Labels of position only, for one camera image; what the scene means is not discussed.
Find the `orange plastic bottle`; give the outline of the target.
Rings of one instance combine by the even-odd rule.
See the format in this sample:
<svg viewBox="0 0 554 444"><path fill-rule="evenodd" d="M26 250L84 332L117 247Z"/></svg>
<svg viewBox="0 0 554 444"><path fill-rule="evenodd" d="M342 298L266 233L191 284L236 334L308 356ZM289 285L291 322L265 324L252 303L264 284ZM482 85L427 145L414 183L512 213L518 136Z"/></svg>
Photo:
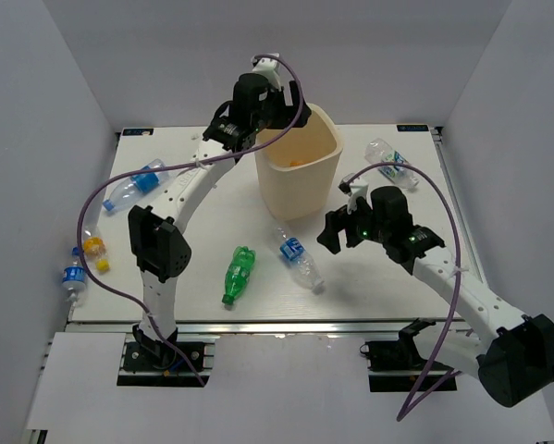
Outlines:
<svg viewBox="0 0 554 444"><path fill-rule="evenodd" d="M306 164L307 164L307 162L299 160L299 161L291 161L289 163L289 166L290 167L301 167L301 166L304 166Z"/></svg>

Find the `green plastic bottle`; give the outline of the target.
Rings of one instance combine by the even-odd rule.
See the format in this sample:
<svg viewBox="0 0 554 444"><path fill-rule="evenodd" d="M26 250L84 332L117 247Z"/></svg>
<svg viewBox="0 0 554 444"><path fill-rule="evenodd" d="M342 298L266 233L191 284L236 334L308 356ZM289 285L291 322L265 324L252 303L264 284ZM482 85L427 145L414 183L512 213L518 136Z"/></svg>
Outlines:
<svg viewBox="0 0 554 444"><path fill-rule="evenodd" d="M246 290L255 265L256 252L247 246L238 246L232 255L224 280L222 303L232 306Z"/></svg>

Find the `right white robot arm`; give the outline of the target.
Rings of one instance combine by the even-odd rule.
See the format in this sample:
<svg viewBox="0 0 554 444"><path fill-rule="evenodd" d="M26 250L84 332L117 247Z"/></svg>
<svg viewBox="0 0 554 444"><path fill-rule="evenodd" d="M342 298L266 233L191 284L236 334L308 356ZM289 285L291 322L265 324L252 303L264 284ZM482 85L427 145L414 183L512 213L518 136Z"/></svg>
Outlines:
<svg viewBox="0 0 554 444"><path fill-rule="evenodd" d="M470 336L451 331L438 345L441 325L417 319L400 331L394 346L372 356L375 366L417 369L434 358L477 378L504 407L554 382L554 323L548 317L529 316L458 268L445 242L430 228L413 223L399 188L369 191L358 182L339 187L349 200L326 214L318 243L333 254L363 241L382 245L392 262L432 289L473 331ZM340 232L346 235L345 243L339 240Z"/></svg>

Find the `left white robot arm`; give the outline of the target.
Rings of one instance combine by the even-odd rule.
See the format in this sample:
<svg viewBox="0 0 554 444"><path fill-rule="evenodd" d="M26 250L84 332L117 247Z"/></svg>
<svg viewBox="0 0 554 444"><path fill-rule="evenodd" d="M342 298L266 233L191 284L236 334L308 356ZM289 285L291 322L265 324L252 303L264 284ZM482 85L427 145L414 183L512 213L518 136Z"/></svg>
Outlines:
<svg viewBox="0 0 554 444"><path fill-rule="evenodd" d="M296 80L289 84L290 105L284 91L263 74L240 75L231 100L217 108L203 132L193 166L150 205L135 205L129 211L130 248L141 272L145 306L133 336L154 368L168 368L176 358L176 286L191 259L184 233L192 215L243 153L254 147L261 131L301 128L311 115Z"/></svg>

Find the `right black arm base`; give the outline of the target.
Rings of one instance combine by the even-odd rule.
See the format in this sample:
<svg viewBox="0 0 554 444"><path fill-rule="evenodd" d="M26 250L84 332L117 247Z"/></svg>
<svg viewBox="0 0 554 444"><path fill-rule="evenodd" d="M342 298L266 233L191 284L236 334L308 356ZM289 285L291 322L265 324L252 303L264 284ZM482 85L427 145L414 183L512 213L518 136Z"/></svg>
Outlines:
<svg viewBox="0 0 554 444"><path fill-rule="evenodd" d="M396 339L368 340L360 347L359 353L368 361L372 393L410 392L426 363L418 354L413 337L435 324L430 319L416 319L403 328Z"/></svg>

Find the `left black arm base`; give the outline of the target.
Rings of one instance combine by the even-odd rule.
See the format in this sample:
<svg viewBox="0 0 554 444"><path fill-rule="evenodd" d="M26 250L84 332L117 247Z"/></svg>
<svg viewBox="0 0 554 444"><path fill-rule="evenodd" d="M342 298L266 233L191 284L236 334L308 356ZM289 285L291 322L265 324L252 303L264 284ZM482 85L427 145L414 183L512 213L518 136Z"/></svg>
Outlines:
<svg viewBox="0 0 554 444"><path fill-rule="evenodd" d="M178 342L192 366L206 384L214 366L215 342L206 337L186 337ZM160 363L151 360L147 351L127 335L117 372L118 387L201 389L203 385L184 358L175 351Z"/></svg>

